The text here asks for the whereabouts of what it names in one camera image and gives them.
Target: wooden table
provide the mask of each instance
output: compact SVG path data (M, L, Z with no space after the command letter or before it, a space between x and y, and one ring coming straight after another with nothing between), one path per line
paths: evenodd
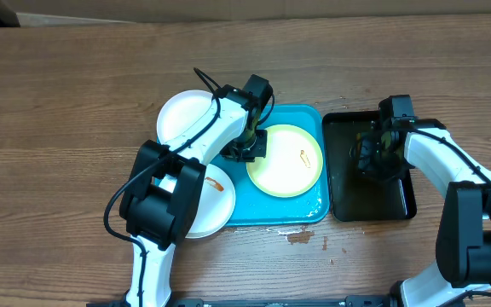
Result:
M410 94L418 116L440 119L491 169L491 15L0 29L0 305L80 306L128 289L132 246L105 232L102 213L165 101L204 89L193 67L236 86L259 74L278 103L321 115ZM435 257L442 198L418 171L413 184L410 221L328 215L187 241L172 288L205 299L387 293ZM112 224L124 231L116 210Z

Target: yellow plate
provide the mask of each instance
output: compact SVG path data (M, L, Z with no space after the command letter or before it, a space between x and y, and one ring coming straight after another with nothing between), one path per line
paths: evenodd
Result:
M246 164L251 181L264 193L277 197L308 191L323 168L320 145L294 125L273 125L266 130L266 158L255 158L255 162Z

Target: blue tray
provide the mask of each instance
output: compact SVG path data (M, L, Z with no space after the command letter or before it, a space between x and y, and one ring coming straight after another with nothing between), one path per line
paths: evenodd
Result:
M281 124L296 125L306 130L320 144L323 154L320 178L310 190L299 196L274 197L253 184L247 175L246 164L228 161L217 155L211 163L228 174L236 189L236 207L226 226L316 223L329 212L329 187L320 114L308 105L276 105L260 128Z

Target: wall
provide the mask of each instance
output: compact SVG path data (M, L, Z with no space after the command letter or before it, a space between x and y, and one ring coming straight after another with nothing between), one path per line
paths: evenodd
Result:
M20 14L133 22L491 13L491 0L0 0Z

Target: white plate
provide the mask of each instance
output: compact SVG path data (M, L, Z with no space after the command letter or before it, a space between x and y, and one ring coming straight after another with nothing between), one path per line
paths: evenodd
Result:
M211 106L211 93L205 90L186 90L171 97L157 118L157 137L161 144L181 135Z
M320 177L320 145L294 125L273 125L268 132L266 158L247 163L247 174L264 193L293 197L312 188Z
M171 192L176 187L176 182L164 180L160 187ZM198 213L187 238L198 239L216 233L228 222L235 205L236 191L228 175L217 166L208 165Z

